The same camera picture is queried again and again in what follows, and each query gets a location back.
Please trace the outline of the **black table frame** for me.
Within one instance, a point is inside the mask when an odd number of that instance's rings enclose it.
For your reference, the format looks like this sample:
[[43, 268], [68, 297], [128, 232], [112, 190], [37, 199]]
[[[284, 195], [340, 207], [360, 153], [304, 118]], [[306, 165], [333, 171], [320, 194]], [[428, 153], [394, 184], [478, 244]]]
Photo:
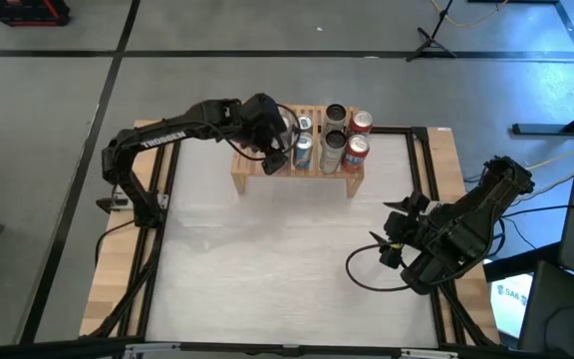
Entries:
[[[121, 187], [133, 202], [134, 219], [102, 234], [96, 247], [96, 260], [99, 259], [98, 254], [100, 254], [102, 240], [114, 230], [134, 224], [136, 227], [145, 228], [140, 229], [140, 234], [142, 232], [146, 234], [150, 229], [159, 231], [165, 220], [166, 212], [158, 203], [157, 192], [145, 190], [133, 172], [133, 164], [138, 153], [164, 147], [169, 143], [182, 142], [186, 139], [226, 141], [238, 151], [233, 140], [239, 135], [240, 130], [241, 123], [219, 124], [179, 119], [163, 119], [144, 127], [120, 130], [102, 150], [102, 172], [105, 181]], [[157, 259], [158, 252], [155, 249], [150, 254], [144, 268], [138, 272], [136, 279], [128, 287], [118, 306], [88, 337], [104, 338], [110, 335], [125, 312], [131, 309], [132, 302], [143, 284], [151, 277]], [[453, 314], [459, 315], [459, 319], [455, 319], [455, 321], [459, 321], [463, 328], [468, 331], [471, 339], [476, 340], [475, 345], [478, 347], [497, 346], [482, 333], [481, 329], [473, 323], [468, 313], [459, 304], [457, 300], [455, 304], [451, 304], [451, 311]]]

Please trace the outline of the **white printed sign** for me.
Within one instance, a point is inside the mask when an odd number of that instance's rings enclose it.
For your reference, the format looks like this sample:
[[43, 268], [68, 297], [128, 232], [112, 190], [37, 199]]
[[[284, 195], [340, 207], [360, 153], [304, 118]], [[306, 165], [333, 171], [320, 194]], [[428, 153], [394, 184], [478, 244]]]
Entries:
[[518, 338], [533, 277], [520, 274], [491, 283], [490, 301], [499, 332]]

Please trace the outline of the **black tripod stand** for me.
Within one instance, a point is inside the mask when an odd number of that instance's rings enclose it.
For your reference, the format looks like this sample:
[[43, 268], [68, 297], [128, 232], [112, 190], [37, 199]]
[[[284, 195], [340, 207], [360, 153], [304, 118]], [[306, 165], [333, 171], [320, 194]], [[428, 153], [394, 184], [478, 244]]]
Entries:
[[438, 12], [438, 20], [436, 25], [434, 26], [432, 32], [429, 34], [425, 29], [422, 27], [418, 27], [417, 31], [420, 35], [425, 39], [421, 45], [419, 45], [410, 55], [406, 56], [406, 61], [411, 62], [415, 59], [421, 58], [423, 55], [426, 55], [427, 49], [438, 49], [440, 50], [447, 58], [456, 59], [457, 55], [443, 44], [441, 44], [437, 39], [436, 35], [448, 14], [448, 10], [452, 5], [453, 0], [448, 0], [446, 6]]

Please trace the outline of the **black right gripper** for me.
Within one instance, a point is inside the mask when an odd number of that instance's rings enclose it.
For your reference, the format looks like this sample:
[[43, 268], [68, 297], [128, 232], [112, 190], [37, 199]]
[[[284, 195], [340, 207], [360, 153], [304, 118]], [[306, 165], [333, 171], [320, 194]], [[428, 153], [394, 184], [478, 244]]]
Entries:
[[421, 227], [422, 212], [431, 200], [422, 193], [412, 192], [401, 201], [385, 201], [384, 206], [391, 208], [384, 231], [386, 239], [370, 231], [369, 235], [381, 247], [380, 262], [387, 267], [406, 267], [403, 264], [402, 249], [404, 245], [417, 248], [421, 254], [414, 260], [411, 267], [428, 267], [431, 258], [416, 244], [416, 237]]

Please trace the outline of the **wooden slatted shelf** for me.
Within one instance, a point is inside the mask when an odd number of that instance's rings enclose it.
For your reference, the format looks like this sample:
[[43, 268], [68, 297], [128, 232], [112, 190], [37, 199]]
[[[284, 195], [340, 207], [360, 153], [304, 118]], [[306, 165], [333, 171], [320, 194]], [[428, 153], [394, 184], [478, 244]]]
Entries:
[[[307, 170], [296, 170], [292, 163], [293, 154], [290, 154], [288, 162], [279, 171], [274, 173], [273, 176], [275, 178], [344, 180], [346, 182], [347, 197], [354, 197], [365, 177], [363, 166], [360, 166], [354, 173], [348, 173], [342, 166], [338, 166], [334, 173], [323, 174], [319, 168], [323, 149], [320, 141], [321, 126], [325, 120], [326, 106], [288, 104], [287, 108], [292, 110], [297, 116], [308, 116], [313, 122], [314, 144], [311, 162]], [[234, 153], [233, 155], [230, 173], [239, 194], [245, 193], [246, 180], [248, 177], [266, 178], [261, 162], [248, 160], [239, 153]]]

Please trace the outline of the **red and black crate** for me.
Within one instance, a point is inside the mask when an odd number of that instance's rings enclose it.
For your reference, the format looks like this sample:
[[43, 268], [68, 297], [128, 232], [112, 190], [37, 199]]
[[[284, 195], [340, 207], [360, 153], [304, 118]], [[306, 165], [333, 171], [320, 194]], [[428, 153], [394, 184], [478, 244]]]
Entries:
[[0, 22], [16, 26], [66, 26], [70, 7], [65, 0], [0, 0]]

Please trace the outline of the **tall silver beverage can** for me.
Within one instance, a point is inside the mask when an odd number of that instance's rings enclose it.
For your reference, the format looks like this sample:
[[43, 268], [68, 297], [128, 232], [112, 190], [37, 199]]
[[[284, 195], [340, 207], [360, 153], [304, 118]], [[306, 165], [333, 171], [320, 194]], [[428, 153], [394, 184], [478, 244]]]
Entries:
[[319, 161], [320, 171], [329, 175], [337, 170], [345, 152], [346, 135], [338, 130], [330, 131], [322, 140], [322, 152]]
[[326, 132], [340, 131], [345, 127], [347, 110], [340, 104], [329, 105], [325, 110], [323, 129]]

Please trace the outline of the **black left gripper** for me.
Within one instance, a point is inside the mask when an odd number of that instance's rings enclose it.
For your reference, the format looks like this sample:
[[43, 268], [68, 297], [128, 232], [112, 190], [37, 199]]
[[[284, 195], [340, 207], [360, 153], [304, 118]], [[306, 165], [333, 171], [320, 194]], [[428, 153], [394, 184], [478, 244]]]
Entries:
[[265, 153], [262, 168], [272, 176], [287, 163], [287, 125], [277, 103], [268, 95], [258, 93], [249, 98], [239, 108], [241, 130], [239, 144], [254, 152]]

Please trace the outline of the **red and blue Fanta can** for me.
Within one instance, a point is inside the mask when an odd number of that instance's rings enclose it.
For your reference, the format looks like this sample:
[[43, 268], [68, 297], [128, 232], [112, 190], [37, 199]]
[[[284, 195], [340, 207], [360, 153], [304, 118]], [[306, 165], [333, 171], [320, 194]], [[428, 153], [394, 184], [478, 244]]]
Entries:
[[351, 117], [348, 125], [348, 135], [367, 136], [373, 126], [373, 117], [366, 111], [357, 111]]
[[341, 161], [343, 170], [356, 173], [364, 163], [370, 151], [369, 140], [364, 135], [352, 135], [347, 142], [344, 157]]

